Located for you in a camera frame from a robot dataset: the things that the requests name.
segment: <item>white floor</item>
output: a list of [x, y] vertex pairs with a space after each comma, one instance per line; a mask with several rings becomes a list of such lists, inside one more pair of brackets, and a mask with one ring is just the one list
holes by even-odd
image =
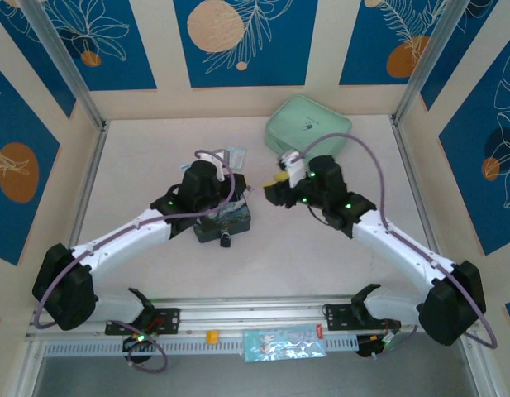
[[[388, 217], [420, 242], [425, 237], [387, 116], [349, 117], [351, 133], [370, 144], [384, 168]], [[181, 181], [181, 165], [197, 149], [227, 145], [247, 151], [244, 168], [255, 191], [247, 198], [251, 230], [230, 249], [200, 244], [192, 230], [113, 272], [109, 284], [151, 298], [225, 298], [353, 294], [369, 283], [408, 281], [358, 242], [321, 225], [307, 209], [277, 208], [262, 189], [279, 171], [264, 144], [267, 117], [115, 121], [111, 123], [80, 242], [122, 225]], [[379, 202], [372, 161], [353, 142], [339, 157], [350, 190]]]

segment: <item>green pouch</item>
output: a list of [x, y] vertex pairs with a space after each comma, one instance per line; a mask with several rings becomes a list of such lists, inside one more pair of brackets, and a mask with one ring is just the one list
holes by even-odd
[[[332, 110], [302, 95], [290, 98], [268, 120], [265, 126], [265, 144], [278, 155], [286, 151], [304, 151], [321, 136], [333, 132], [347, 133], [352, 122]], [[334, 137], [322, 141], [306, 155], [306, 162], [318, 155], [337, 155], [346, 139]]]

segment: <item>beige wall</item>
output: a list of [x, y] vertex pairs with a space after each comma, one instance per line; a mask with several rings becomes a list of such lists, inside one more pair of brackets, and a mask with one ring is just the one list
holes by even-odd
[[510, 391], [510, 322], [504, 310], [504, 304], [510, 302], [510, 244], [489, 256], [483, 255], [438, 140], [443, 128], [509, 40], [510, 0], [500, 0], [431, 111], [427, 112], [418, 100], [402, 128], [441, 248], [452, 259], [467, 259], [480, 268], [487, 317], [499, 342], [492, 356]]
[[77, 106], [71, 120], [0, 24], [0, 70], [60, 143], [18, 266], [0, 259], [0, 395], [36, 301], [31, 288], [47, 248], [69, 235], [97, 133]]
[[269, 116], [294, 94], [346, 114], [392, 113], [404, 84], [339, 86], [361, 2], [318, 2], [304, 87], [192, 89], [173, 2], [131, 0], [157, 90], [94, 92], [93, 98], [107, 119]]

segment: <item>purple cable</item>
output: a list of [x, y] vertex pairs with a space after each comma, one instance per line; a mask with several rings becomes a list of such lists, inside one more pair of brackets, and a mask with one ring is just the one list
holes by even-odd
[[[301, 157], [304, 157], [319, 142], [324, 141], [325, 139], [328, 139], [328, 138], [333, 138], [333, 137], [348, 138], [348, 139], [350, 139], [352, 141], [357, 142], [358, 144], [361, 145], [361, 147], [363, 147], [363, 149], [365, 149], [365, 151], [369, 154], [370, 158], [374, 162], [376, 170], [378, 171], [379, 185], [380, 185], [379, 214], [381, 216], [382, 224], [384, 225], [385, 229], [388, 230], [388, 221], [387, 221], [387, 217], [385, 215], [385, 191], [386, 191], [386, 188], [385, 188], [384, 172], [383, 172], [383, 170], [381, 168], [381, 164], [379, 163], [378, 158], [376, 157], [376, 155], [374, 154], [372, 149], [370, 149], [370, 147], [366, 143], [364, 143], [360, 138], [358, 138], [356, 136], [352, 136], [350, 134], [343, 134], [343, 133], [327, 134], [327, 135], [321, 136], [320, 138], [317, 138], [315, 141], [313, 141], [306, 149], [304, 149], [304, 151], [301, 153]], [[396, 233], [395, 231], [390, 230], [390, 233], [394, 237], [396, 237], [399, 241], [401, 241], [403, 244], [405, 244], [406, 246], [411, 248], [413, 251], [415, 251], [418, 255], [420, 255], [426, 261], [428, 261], [429, 264], [432, 266], [432, 263], [433, 263], [434, 260], [426, 252], [421, 250], [419, 247], [415, 246], [412, 242], [410, 242], [408, 239], [406, 239], [405, 237], [401, 236], [400, 234]], [[488, 342], [480, 339], [479, 337], [476, 337], [475, 335], [473, 335], [471, 333], [465, 332], [465, 336], [469, 337], [470, 339], [473, 339], [474, 341], [482, 344], [483, 346], [489, 347], [491, 349], [497, 349], [497, 337], [495, 336], [495, 333], [493, 332], [492, 327], [489, 325], [488, 320], [486, 319], [486, 317], [484, 316], [482, 311], [479, 309], [479, 306], [477, 306], [477, 304], [475, 303], [473, 298], [471, 298], [471, 296], [469, 295], [468, 291], [462, 286], [462, 284], [455, 277], [453, 277], [440, 264], [437, 264], [436, 268], [445, 277], [447, 277], [447, 279], [449, 281], [451, 281], [451, 283], [453, 283], [453, 285], [462, 293], [462, 295], [468, 301], [469, 305], [475, 311], [475, 313], [477, 314], [477, 316], [480, 319], [480, 322], [483, 324], [484, 329], [488, 333], [491, 343], [488, 343]]]
[[119, 325], [121, 327], [129, 329], [130, 331], [132, 331], [136, 334], [142, 335], [143, 337], [145, 337], [145, 339], [148, 342], [150, 342], [159, 351], [159, 353], [161, 353], [161, 356], [163, 356], [163, 365], [160, 368], [145, 368], [143, 366], [136, 366], [136, 365], [134, 365], [135, 363], [133, 361], [131, 361], [131, 354], [133, 353], [134, 349], [137, 346], [139, 346], [139, 344], [136, 343], [135, 345], [133, 345], [131, 347], [130, 351], [128, 352], [128, 356], [126, 357], [128, 362], [130, 362], [132, 364], [133, 368], [135, 368], [136, 370], [141, 371], [141, 372], [146, 372], [148, 374], [159, 374], [160, 372], [163, 372], [164, 370], [166, 370], [166, 366], [169, 363], [169, 359], [166, 356], [166, 352], [164, 351], [163, 347], [161, 347], [159, 345], [159, 343], [157, 343], [150, 335], [143, 333], [142, 331], [139, 331], [137, 328], [133, 327], [132, 325], [126, 324], [122, 321], [112, 321], [112, 322], [115, 323], [116, 325]]
[[[93, 252], [95, 252], [96, 250], [102, 248], [103, 246], [105, 246], [106, 244], [112, 242], [113, 240], [116, 240], [117, 238], [125, 235], [126, 233], [131, 232], [134, 229], [137, 229], [138, 227], [145, 226], [145, 225], [147, 225], [149, 223], [153, 223], [153, 222], [168, 221], [170, 219], [205, 217], [205, 216], [209, 215], [210, 213], [215, 213], [215, 212], [219, 211], [220, 209], [224, 208], [231, 201], [232, 195], [235, 193], [235, 188], [236, 188], [236, 182], [235, 182], [235, 179], [234, 179], [233, 172], [232, 172], [231, 168], [229, 167], [228, 164], [226, 164], [226, 162], [222, 158], [220, 158], [218, 155], [216, 155], [216, 153], [213, 153], [211, 151], [204, 151], [204, 150], [199, 150], [199, 151], [196, 151], [194, 153], [194, 155], [196, 157], [198, 157], [198, 155], [200, 155], [200, 154], [211, 155], [211, 156], [217, 158], [223, 164], [223, 166], [227, 170], [227, 173], [231, 176], [231, 190], [229, 191], [229, 194], [227, 195], [226, 199], [222, 203], [220, 203], [220, 205], [216, 206], [215, 208], [211, 208], [211, 209], [208, 209], [208, 210], [200, 212], [200, 213], [180, 213], [180, 214], [175, 214], [175, 215], [160, 216], [160, 217], [155, 217], [155, 218], [147, 219], [147, 220], [139, 223], [138, 225], [131, 225], [131, 226], [125, 227], [121, 231], [119, 231], [117, 233], [114, 233], [110, 237], [107, 237], [104, 240], [102, 240], [102, 241], [98, 242], [97, 244], [95, 244], [93, 246], [93, 251], [92, 252], [86, 251], [82, 255], [77, 256], [73, 261], [71, 261], [71, 263], [69, 263], [55, 277], [55, 279], [52, 281], [52, 283], [50, 283], [49, 287], [47, 288], [47, 291], [41, 297], [40, 302], [39, 302], [39, 304], [38, 304], [38, 306], [36, 308], [36, 312], [34, 314], [34, 320], [33, 320], [34, 326], [37, 329], [46, 329], [46, 328], [50, 328], [50, 327], [53, 327], [54, 325], [56, 325], [56, 322], [41, 324], [40, 323], [41, 312], [43, 311], [43, 308], [45, 307], [45, 304], [47, 303], [47, 299], [52, 294], [53, 290], [56, 288], [56, 285], [58, 285], [58, 283], [71, 271], [71, 269], [73, 269], [81, 260], [83, 260], [88, 255], [92, 254]], [[126, 323], [122, 323], [122, 322], [118, 322], [118, 321], [114, 321], [114, 320], [112, 320], [112, 321], [114, 323], [118, 323], [122, 327], [125, 327], [125, 328], [128, 328], [128, 329], [130, 329], [129, 327], [131, 327], [130, 324], [126, 324]]]

